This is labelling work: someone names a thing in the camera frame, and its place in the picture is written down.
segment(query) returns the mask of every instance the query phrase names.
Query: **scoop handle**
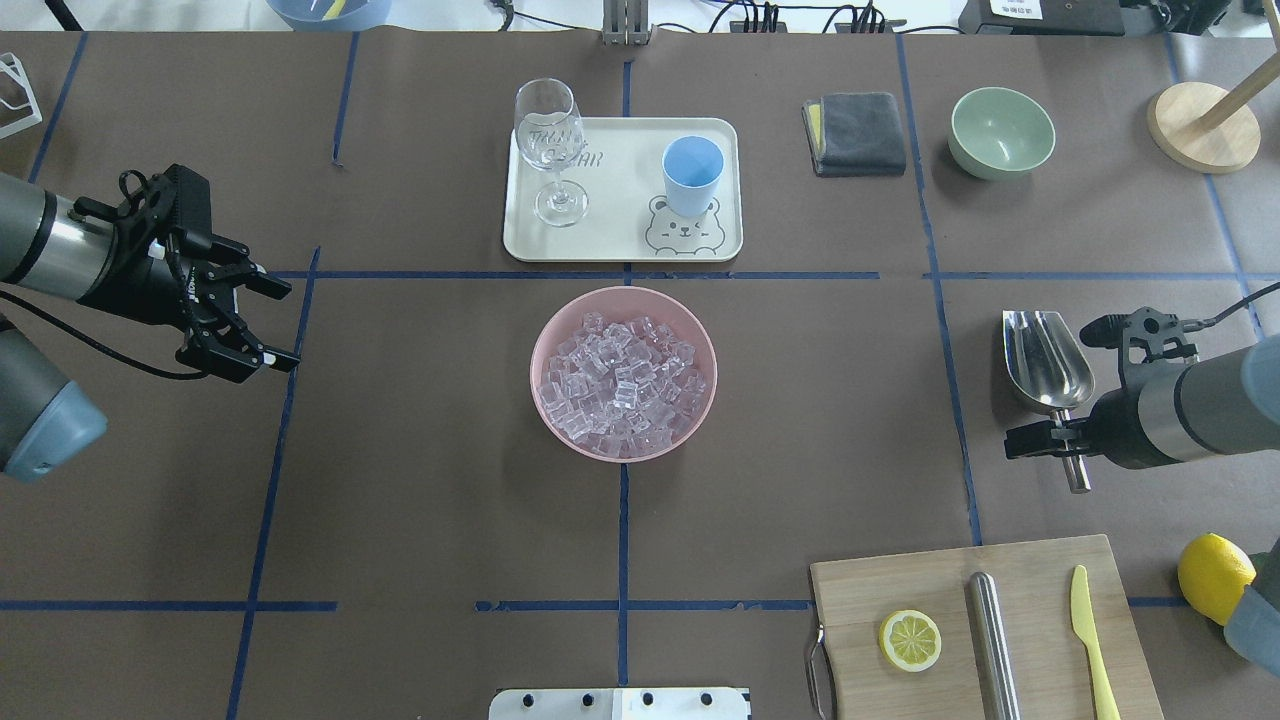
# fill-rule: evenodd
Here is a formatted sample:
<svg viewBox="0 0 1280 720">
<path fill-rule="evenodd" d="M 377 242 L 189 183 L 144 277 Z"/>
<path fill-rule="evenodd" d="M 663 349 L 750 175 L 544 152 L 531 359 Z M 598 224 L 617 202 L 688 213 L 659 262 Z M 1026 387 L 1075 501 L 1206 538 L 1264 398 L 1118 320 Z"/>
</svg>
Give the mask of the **scoop handle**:
<svg viewBox="0 0 1280 720">
<path fill-rule="evenodd" d="M 1055 410 L 1053 419 L 1066 424 L 1071 419 L 1070 410 Z M 1084 459 L 1079 455 L 1062 459 L 1062 469 L 1066 471 L 1066 487 L 1075 495 L 1082 495 L 1093 489 L 1089 484 L 1089 473 L 1084 469 Z"/>
</svg>

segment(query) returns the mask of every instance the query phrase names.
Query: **lemon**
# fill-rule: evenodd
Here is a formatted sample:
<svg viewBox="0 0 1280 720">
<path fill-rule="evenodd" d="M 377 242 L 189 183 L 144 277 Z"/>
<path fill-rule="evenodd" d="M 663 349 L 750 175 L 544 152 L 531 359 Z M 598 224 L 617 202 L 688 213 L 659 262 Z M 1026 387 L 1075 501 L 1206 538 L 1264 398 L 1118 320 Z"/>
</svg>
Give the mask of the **lemon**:
<svg viewBox="0 0 1280 720">
<path fill-rule="evenodd" d="M 899 610 L 881 623 L 881 650 L 900 670 L 928 670 L 942 653 L 942 633 L 919 610 Z"/>
<path fill-rule="evenodd" d="M 1187 543 L 1178 560 L 1178 584 L 1197 612 L 1226 625 L 1244 594 L 1244 585 L 1257 571 L 1243 550 L 1231 541 L 1204 533 Z"/>
</svg>

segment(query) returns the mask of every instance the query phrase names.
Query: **yellow knife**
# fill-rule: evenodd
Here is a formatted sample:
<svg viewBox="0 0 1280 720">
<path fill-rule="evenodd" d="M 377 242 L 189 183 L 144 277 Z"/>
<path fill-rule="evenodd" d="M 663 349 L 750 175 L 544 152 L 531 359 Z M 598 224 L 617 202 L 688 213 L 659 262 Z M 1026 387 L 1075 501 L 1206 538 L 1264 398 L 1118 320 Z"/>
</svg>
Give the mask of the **yellow knife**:
<svg viewBox="0 0 1280 720">
<path fill-rule="evenodd" d="M 321 20 L 332 20 L 342 14 L 343 6 L 347 5 L 347 0 L 337 0 L 333 5 L 329 5 L 329 12 L 324 14 Z"/>
<path fill-rule="evenodd" d="M 1089 573 L 1084 565 L 1075 566 L 1071 575 L 1071 629 L 1089 651 L 1089 673 L 1093 675 L 1093 711 L 1098 720 L 1120 720 L 1116 698 L 1111 694 L 1111 680 L 1102 664 L 1098 629 L 1093 624 L 1093 603 L 1089 601 Z"/>
</svg>

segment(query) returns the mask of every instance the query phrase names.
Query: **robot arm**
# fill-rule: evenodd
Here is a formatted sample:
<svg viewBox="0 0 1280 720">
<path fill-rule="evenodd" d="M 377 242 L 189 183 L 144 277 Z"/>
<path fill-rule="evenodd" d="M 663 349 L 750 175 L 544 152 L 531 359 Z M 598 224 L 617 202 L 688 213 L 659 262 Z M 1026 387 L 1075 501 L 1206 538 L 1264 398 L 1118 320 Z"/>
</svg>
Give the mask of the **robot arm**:
<svg viewBox="0 0 1280 720">
<path fill-rule="evenodd" d="M 1080 341 L 1117 352 L 1120 389 L 1065 427 L 1041 421 L 1009 430 L 1005 455 L 1103 455 L 1144 469 L 1280 450 L 1280 336 L 1203 363 L 1187 340 L 1225 315 L 1179 320 L 1140 307 L 1089 323 Z"/>
<path fill-rule="evenodd" d="M 182 165 L 150 178 L 131 170 L 120 191 L 118 206 L 70 202 L 0 174 L 0 282 L 178 328 L 177 360 L 232 382 L 297 366 L 239 316 L 237 288 L 280 300 L 291 287 L 212 233 L 205 178 Z M 0 315 L 0 469 L 37 479 L 105 430 L 79 387 Z"/>
</svg>

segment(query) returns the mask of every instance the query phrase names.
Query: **wooden base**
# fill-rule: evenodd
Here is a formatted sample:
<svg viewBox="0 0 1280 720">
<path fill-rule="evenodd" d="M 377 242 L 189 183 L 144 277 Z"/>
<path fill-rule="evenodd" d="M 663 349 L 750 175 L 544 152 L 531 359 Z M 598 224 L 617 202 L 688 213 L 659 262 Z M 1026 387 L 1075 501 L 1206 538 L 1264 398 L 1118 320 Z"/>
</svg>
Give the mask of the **wooden base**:
<svg viewBox="0 0 1280 720">
<path fill-rule="evenodd" d="M 1258 154 L 1262 131 L 1245 105 L 1217 127 L 1201 118 L 1225 97 L 1226 90 L 1203 82 L 1178 83 L 1151 100 L 1147 127 L 1170 158 L 1202 173 L 1234 173 Z"/>
</svg>

